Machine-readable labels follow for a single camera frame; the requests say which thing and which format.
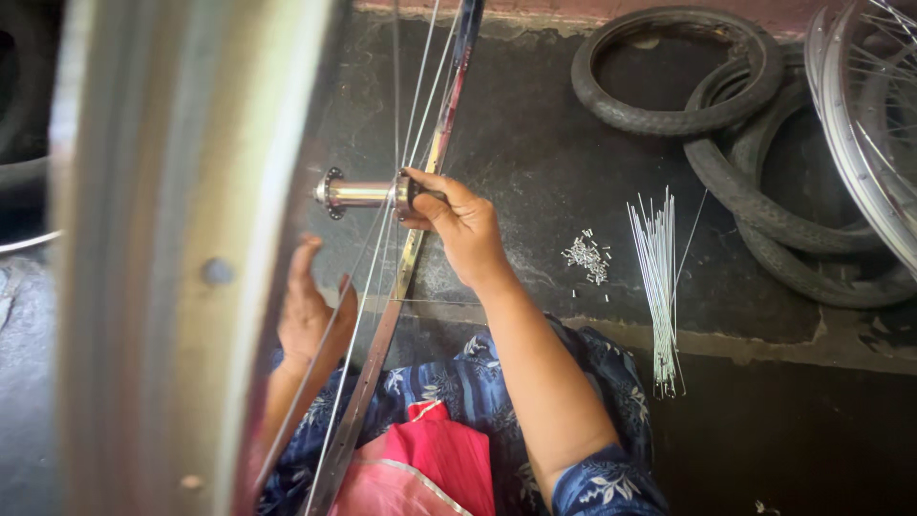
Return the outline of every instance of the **floral pattern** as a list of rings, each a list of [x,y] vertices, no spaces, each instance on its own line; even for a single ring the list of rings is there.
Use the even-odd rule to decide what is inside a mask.
[[[648,473],[652,460],[649,410],[631,355],[592,328],[574,331],[547,318],[598,391],[621,438],[620,446],[608,446],[561,475],[552,498],[555,516],[665,513],[666,502]],[[342,374],[338,369],[329,378],[306,412],[265,486],[258,514],[295,514],[300,509],[312,485]],[[357,376],[356,372],[347,375],[342,406],[347,406]],[[393,423],[407,422],[407,407],[430,399],[441,399],[453,421],[490,438],[498,516],[547,514],[506,392],[500,359],[487,331],[472,337],[453,360],[389,371],[367,409],[357,446],[381,435]],[[342,412],[338,411],[335,424]]]

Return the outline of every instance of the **wall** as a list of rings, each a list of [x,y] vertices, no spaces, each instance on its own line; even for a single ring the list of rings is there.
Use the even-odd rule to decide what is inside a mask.
[[[399,7],[405,10],[431,9],[431,0],[400,0]],[[453,9],[456,0],[445,0],[440,9]],[[775,33],[789,36],[800,35],[821,6],[829,5],[837,10],[841,0],[488,0],[486,13],[507,16],[549,16],[560,18],[592,19],[596,23],[619,17],[627,13],[656,6],[679,5],[708,6],[725,9],[741,17],[756,21]],[[358,6],[388,7],[392,0],[361,0]]]

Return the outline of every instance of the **black tire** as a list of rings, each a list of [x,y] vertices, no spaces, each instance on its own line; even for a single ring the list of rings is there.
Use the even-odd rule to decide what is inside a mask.
[[[733,44],[735,61],[754,70],[745,90],[722,104],[686,111],[648,111],[615,100],[592,73],[597,57],[616,41],[635,33],[672,28]],[[761,27],[719,9],[693,6],[654,7],[618,17],[583,41],[570,69],[573,90],[582,104],[612,127],[636,134],[689,136],[721,129],[748,117],[777,93],[783,60],[777,42]]]
[[[780,125],[811,103],[804,79],[784,88],[761,113],[730,152],[730,161],[749,184],[759,186],[763,157]],[[868,281],[838,281],[810,269],[792,252],[750,224],[735,217],[735,225],[748,250],[780,283],[824,305],[839,308],[879,308],[900,303],[917,294],[917,281],[903,264]]]
[[[54,84],[54,43],[50,28],[45,27],[25,6],[17,1],[0,3],[0,31],[12,37],[18,75],[6,112],[0,114],[0,163],[20,160],[22,155],[46,149],[19,149],[34,144],[22,143],[20,138],[39,137],[45,147],[50,114],[51,87]]]
[[[15,193],[44,181],[48,176],[48,156],[27,162],[0,165],[0,195]]]
[[[801,78],[801,53],[793,50],[786,61],[789,65],[786,80],[796,84]],[[736,81],[741,79],[743,73],[747,73],[744,68],[746,65],[741,62],[728,62],[713,71],[694,90],[688,101],[688,110],[706,107],[722,89],[730,85],[735,87]],[[748,131],[759,130],[751,128],[764,116],[766,113],[746,124],[741,133],[749,138]],[[737,145],[741,146],[742,138],[739,137]],[[881,238],[868,225],[838,230],[790,213],[762,194],[756,185],[737,172],[710,137],[686,141],[684,150],[694,173],[710,193],[737,218],[771,239],[794,249],[813,253],[861,252],[883,245]],[[763,158],[762,154],[756,159],[763,161]]]

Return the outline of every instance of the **woman's right hand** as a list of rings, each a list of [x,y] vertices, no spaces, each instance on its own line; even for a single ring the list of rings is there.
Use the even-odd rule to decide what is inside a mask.
[[[407,219],[403,225],[413,230],[436,230],[462,283],[480,297],[490,289],[518,281],[503,251],[491,201],[474,195],[455,179],[413,168],[404,170],[428,190],[445,194],[448,204],[421,194],[414,198],[414,211],[422,217]]]

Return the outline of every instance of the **pink fabric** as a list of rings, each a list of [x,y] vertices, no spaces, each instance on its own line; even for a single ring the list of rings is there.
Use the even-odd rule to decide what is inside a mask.
[[[331,516],[456,516],[415,474],[386,464],[351,463]]]
[[[491,457],[486,435],[454,421],[394,424],[383,458],[417,468],[474,516],[493,516]]]
[[[340,514],[389,514],[382,511],[389,509],[397,509],[392,514],[414,514],[417,506],[410,497],[429,501],[426,494],[418,494],[424,490],[439,499],[452,514],[456,513],[433,489],[417,479],[417,475],[408,473],[416,480],[415,484],[411,478],[395,475],[393,470],[401,471],[395,466],[373,463],[370,467],[366,464],[386,459],[415,468],[419,475],[472,515],[494,516],[487,436],[449,421],[443,403],[414,404],[408,407],[408,416],[417,421],[392,425],[386,433],[354,453],[335,501]],[[441,507],[436,504],[425,508],[435,515],[438,512],[432,512],[431,508],[439,510]]]

